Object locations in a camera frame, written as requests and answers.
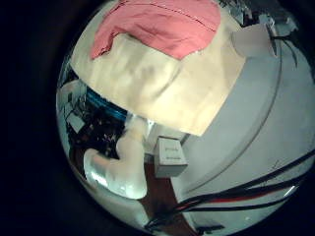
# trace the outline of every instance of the pink cloth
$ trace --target pink cloth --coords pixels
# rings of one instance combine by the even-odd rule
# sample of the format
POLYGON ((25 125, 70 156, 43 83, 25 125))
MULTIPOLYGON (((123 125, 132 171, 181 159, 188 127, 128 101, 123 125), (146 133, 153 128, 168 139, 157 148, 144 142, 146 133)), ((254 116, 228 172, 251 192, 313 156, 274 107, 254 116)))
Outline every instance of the pink cloth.
POLYGON ((219 7, 212 0, 121 0, 104 15, 90 56, 95 59, 109 51, 117 34, 129 33, 182 59, 209 45, 220 20, 219 7))

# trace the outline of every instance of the fabric sheet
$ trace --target fabric sheet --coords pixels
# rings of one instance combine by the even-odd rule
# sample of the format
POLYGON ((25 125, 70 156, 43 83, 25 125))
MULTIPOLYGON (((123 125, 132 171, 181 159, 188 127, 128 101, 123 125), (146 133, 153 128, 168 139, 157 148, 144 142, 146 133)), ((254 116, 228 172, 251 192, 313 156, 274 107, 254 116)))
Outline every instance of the fabric sheet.
POLYGON ((210 0, 123 0, 103 17, 91 58, 109 51, 123 32, 169 56, 182 59, 209 45, 220 24, 218 5, 210 0))
POLYGON ((71 57, 73 70, 116 105, 171 129, 203 135, 244 65, 230 40, 240 26, 220 8, 220 26, 212 42, 182 60, 128 33, 118 34, 111 50, 92 60, 95 33, 116 3, 107 3, 81 34, 71 57))

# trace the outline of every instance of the black background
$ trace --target black background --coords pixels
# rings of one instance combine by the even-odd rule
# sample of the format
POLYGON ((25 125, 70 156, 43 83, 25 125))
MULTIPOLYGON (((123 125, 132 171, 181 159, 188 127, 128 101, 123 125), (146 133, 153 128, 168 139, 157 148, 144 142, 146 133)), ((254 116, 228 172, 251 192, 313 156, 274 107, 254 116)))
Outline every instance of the black background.
MULTIPOLYGON (((0 12, 9 82, 8 155, 1 173, 3 235, 143 235, 109 215, 71 172, 59 143, 54 92, 62 55, 96 0, 7 1, 0 12)), ((312 1, 284 1, 314 50, 312 1)), ((314 173, 277 212, 236 235, 315 235, 314 173)))

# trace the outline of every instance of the small white box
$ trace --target small white box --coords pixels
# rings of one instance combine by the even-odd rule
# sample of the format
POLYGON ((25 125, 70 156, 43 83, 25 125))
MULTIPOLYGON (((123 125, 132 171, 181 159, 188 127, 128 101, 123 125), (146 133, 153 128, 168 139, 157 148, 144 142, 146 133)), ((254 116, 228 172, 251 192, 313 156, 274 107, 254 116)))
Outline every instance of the small white box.
POLYGON ((155 149, 155 171, 157 178, 178 176, 186 167, 187 161, 178 140, 158 138, 155 149))

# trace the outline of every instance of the wire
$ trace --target wire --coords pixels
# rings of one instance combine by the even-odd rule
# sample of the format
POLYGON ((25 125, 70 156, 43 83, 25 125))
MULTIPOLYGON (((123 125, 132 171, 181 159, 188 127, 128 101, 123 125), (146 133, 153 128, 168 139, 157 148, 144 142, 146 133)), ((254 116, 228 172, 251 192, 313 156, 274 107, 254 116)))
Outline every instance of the wire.
POLYGON ((293 168, 294 166, 304 162, 305 160, 311 158, 315 154, 315 149, 312 149, 311 151, 307 152, 306 154, 302 155, 299 157, 297 160, 287 164, 286 166, 269 173, 267 175, 264 175, 260 178, 254 179, 250 182, 247 182, 245 184, 238 185, 236 187, 227 189, 225 191, 219 192, 219 193, 214 193, 214 194, 207 194, 207 195, 201 195, 201 196, 196 196, 190 199, 187 199, 181 203, 179 203, 176 207, 174 207, 172 210, 169 212, 166 212, 162 215, 157 215, 154 217, 152 220, 148 222, 148 224, 145 226, 146 229, 151 230, 154 227, 157 227, 163 223, 167 223, 172 217, 174 217, 176 214, 184 212, 184 211, 189 211, 193 207, 196 207, 200 204, 203 204, 205 202, 210 202, 213 200, 217 199, 230 199, 230 198, 239 198, 239 197, 251 197, 251 196, 257 196, 261 194, 267 194, 267 193, 272 193, 274 191, 279 191, 291 186, 299 185, 300 182, 310 173, 310 169, 306 171, 304 174, 295 177, 293 179, 274 184, 274 185, 269 185, 265 187, 256 187, 252 189, 248 189, 252 186, 261 184, 267 180, 273 179, 276 176, 288 171, 288 169, 293 168))
POLYGON ((293 48, 288 44, 288 41, 291 41, 290 34, 289 34, 289 35, 286 35, 286 36, 272 36, 272 37, 271 37, 271 40, 281 40, 282 42, 284 42, 284 44, 285 44, 285 45, 288 47, 288 49, 291 51, 292 57, 293 57, 293 60, 294 60, 295 67, 297 67, 297 57, 296 57, 296 54, 295 54, 293 48))
POLYGON ((198 208, 191 208, 187 211, 190 212, 203 212, 203 211, 237 211, 237 210, 250 210, 250 209, 257 209, 257 208, 264 208, 264 207, 271 207, 280 203, 283 203, 289 198, 289 196, 282 198, 280 200, 270 202, 267 204, 260 204, 260 205, 251 205, 251 206, 225 206, 225 207, 198 207, 198 208))

